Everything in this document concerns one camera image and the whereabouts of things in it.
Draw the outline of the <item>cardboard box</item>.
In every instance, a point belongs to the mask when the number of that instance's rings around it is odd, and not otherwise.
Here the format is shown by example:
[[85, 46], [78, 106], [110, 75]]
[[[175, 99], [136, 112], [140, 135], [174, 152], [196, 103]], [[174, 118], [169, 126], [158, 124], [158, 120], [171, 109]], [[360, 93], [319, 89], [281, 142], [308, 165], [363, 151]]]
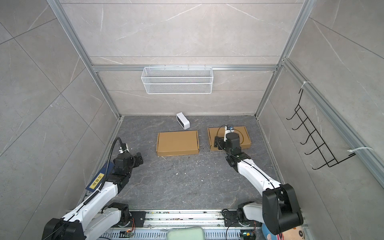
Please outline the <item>cardboard box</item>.
[[[242, 149], [249, 149], [251, 147], [251, 139], [249, 137], [248, 131], [244, 126], [234, 127], [234, 132], [237, 133], [240, 137], [240, 146]], [[210, 150], [218, 151], [218, 145], [215, 143], [215, 137], [223, 138], [225, 134], [225, 128], [208, 128], [208, 135], [210, 141]]]

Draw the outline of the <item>cardboard sheet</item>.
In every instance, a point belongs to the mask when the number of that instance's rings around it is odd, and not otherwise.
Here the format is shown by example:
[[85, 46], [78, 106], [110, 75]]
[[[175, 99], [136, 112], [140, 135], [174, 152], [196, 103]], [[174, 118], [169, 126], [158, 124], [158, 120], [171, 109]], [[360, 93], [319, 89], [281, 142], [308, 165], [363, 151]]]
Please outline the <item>cardboard sheet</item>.
[[158, 133], [156, 152], [159, 157], [197, 155], [200, 152], [198, 131]]

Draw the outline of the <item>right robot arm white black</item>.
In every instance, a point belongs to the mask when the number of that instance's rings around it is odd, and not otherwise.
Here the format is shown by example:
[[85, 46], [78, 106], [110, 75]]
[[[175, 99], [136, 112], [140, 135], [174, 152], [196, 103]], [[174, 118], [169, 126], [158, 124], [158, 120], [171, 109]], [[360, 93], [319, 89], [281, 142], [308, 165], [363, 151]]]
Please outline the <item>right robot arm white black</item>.
[[226, 161], [244, 176], [262, 195], [262, 203], [246, 202], [238, 206], [238, 222], [256, 221], [264, 224], [273, 235], [279, 235], [304, 223], [294, 188], [281, 184], [262, 171], [242, 151], [240, 136], [234, 132], [215, 137], [214, 146], [226, 152]]

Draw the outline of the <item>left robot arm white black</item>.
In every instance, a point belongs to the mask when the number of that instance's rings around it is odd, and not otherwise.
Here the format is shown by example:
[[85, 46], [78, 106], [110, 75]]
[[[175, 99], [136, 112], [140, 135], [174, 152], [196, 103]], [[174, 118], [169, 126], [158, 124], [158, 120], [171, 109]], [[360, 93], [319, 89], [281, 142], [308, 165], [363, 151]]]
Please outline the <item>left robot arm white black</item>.
[[141, 153], [121, 152], [90, 184], [93, 191], [82, 203], [44, 227], [43, 240], [96, 240], [108, 229], [133, 223], [127, 204], [111, 200], [128, 184], [133, 168], [143, 164]]

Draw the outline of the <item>pale green box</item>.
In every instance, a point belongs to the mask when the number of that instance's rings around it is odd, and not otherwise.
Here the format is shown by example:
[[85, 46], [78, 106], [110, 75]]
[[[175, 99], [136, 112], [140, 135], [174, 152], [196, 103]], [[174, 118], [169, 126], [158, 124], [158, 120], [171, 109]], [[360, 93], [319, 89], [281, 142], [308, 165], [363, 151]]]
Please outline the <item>pale green box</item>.
[[205, 232], [200, 227], [169, 230], [167, 240], [205, 240]]

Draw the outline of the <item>blue book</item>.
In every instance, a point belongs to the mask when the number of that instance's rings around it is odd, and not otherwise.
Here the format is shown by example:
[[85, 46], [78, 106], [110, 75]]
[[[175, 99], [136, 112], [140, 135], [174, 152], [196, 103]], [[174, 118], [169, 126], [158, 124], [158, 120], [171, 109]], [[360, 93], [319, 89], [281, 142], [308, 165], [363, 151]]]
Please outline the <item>blue book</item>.
[[108, 172], [108, 174], [112, 173], [113, 168], [114, 164], [110, 163], [107, 170], [107, 163], [105, 163], [103, 167], [92, 178], [91, 182], [86, 186], [85, 190], [93, 193], [100, 186], [102, 180], [105, 178], [106, 172]]

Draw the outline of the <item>white digital clock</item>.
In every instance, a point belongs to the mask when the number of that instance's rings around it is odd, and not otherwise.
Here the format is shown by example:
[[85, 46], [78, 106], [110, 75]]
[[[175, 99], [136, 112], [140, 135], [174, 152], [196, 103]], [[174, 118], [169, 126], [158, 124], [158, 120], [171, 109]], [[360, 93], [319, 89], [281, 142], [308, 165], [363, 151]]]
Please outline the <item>white digital clock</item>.
[[182, 112], [177, 113], [176, 117], [177, 117], [177, 121], [179, 122], [179, 124], [182, 126], [184, 130], [190, 128], [190, 121], [185, 117], [185, 115]]

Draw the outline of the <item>pink plush pig toy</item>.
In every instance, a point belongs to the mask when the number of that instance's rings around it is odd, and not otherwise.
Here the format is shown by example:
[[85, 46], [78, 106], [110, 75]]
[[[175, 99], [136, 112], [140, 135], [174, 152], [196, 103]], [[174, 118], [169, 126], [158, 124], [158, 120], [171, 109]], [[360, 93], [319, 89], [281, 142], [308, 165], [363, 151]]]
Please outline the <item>pink plush pig toy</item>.
[[305, 240], [306, 235], [301, 226], [295, 227], [278, 235], [273, 235], [265, 224], [262, 224], [262, 232], [266, 240]]

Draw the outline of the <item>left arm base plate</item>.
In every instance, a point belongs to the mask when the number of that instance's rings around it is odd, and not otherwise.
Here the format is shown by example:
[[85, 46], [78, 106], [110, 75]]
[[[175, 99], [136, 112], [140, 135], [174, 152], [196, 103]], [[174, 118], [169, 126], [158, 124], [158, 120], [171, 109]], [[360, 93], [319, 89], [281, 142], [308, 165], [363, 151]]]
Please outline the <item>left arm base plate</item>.
[[136, 228], [142, 228], [146, 219], [145, 211], [123, 212], [121, 221], [118, 223], [120, 228], [131, 228], [135, 224]]

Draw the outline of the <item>aluminium rail base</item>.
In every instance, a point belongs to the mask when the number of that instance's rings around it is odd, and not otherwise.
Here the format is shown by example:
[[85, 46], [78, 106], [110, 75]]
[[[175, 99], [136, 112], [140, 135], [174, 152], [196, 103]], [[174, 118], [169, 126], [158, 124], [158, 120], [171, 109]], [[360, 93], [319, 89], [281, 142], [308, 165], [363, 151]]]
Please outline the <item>aluminium rail base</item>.
[[[142, 228], [115, 225], [97, 240], [165, 240], [169, 230], [200, 227], [206, 240], [265, 240], [262, 227], [226, 227], [222, 210], [142, 210], [146, 219]], [[311, 238], [304, 226], [306, 239]]]

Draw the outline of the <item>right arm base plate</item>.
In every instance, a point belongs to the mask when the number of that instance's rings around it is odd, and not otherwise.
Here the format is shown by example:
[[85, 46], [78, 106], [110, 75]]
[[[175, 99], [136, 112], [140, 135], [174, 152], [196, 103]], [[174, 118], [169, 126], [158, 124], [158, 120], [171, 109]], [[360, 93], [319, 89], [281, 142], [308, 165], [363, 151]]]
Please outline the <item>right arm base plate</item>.
[[240, 221], [238, 218], [237, 211], [230, 211], [228, 209], [223, 209], [221, 214], [224, 219], [226, 227], [261, 227], [262, 224], [255, 221]]

